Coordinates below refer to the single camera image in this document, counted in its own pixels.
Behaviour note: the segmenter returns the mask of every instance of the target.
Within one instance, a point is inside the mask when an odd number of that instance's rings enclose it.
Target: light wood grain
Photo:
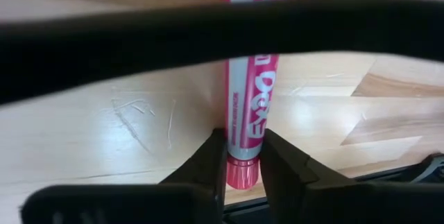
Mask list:
[[[0,20],[218,1],[0,0]],[[277,74],[268,127],[346,176],[444,151],[444,64],[310,53],[282,56]],[[26,197],[51,184],[159,182],[223,126],[223,76],[215,62],[0,107],[0,221],[18,223]],[[226,202],[262,196],[259,179],[248,191],[228,187]]]

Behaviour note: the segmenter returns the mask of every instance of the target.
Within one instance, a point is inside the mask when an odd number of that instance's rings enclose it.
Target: pink marker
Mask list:
[[[270,109],[278,58],[276,54],[254,55],[226,62],[227,183],[235,189],[249,189],[259,177],[258,155]]]

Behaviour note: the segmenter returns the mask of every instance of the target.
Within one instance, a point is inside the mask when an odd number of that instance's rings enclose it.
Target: wooden surface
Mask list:
[[[0,20],[217,1],[0,0]],[[223,100],[217,62],[0,107],[0,221],[18,223],[26,197],[51,184],[159,182],[223,125]],[[444,64],[286,55],[268,119],[269,128],[350,177],[415,164],[444,150]],[[228,188],[226,202],[263,195],[261,183]]]

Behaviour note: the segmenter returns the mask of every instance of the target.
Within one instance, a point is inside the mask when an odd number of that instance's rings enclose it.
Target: wooden floor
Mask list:
[[[0,0],[0,20],[218,1]],[[0,222],[18,223],[19,206],[47,185],[159,182],[223,126],[223,91],[217,62],[0,107]],[[444,151],[444,64],[366,53],[282,56],[268,119],[350,177],[415,164]],[[228,189],[226,202],[263,195],[259,183]]]

